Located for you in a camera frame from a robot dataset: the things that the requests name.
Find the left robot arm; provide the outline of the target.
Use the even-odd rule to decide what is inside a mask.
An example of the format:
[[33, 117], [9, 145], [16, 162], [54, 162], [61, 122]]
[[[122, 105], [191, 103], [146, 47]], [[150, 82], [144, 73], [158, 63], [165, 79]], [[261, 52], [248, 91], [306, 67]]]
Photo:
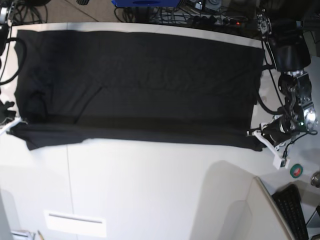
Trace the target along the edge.
[[267, 50], [270, 64], [264, 70], [280, 73], [273, 85], [276, 94], [284, 95], [280, 107], [272, 111], [266, 107], [261, 97], [257, 98], [261, 107], [273, 116], [272, 121], [261, 123], [249, 132], [274, 155], [276, 169], [289, 165], [289, 146], [305, 135], [316, 135], [318, 119], [312, 101], [312, 84], [305, 68], [311, 57], [303, 36], [304, 23], [290, 17], [272, 16], [263, 8], [256, 10], [257, 27], [261, 33], [261, 45]]

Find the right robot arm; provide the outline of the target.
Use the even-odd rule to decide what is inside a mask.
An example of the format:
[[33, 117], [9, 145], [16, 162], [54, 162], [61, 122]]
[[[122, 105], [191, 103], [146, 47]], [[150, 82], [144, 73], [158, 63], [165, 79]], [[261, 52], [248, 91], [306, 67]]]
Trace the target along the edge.
[[[26, 62], [27, 57], [27, 46], [25, 41], [19, 37], [12, 37], [13, 28], [13, 15], [16, 11], [17, 0], [2, 0], [0, 2], [0, 53], [6, 52], [4, 63], [0, 64], [2, 70], [6, 69], [10, 43], [15, 42], [20, 44], [22, 49], [22, 57], [18, 63], [18, 69], [15, 71], [13, 76], [7, 80], [1, 80], [0, 85], [4, 86], [15, 80], [21, 73], [23, 66]], [[11, 128], [21, 123], [23, 120], [20, 116], [17, 116], [17, 112], [10, 110], [15, 103], [13, 101], [1, 102], [0, 103], [0, 133], [4, 134], [10, 131]]]

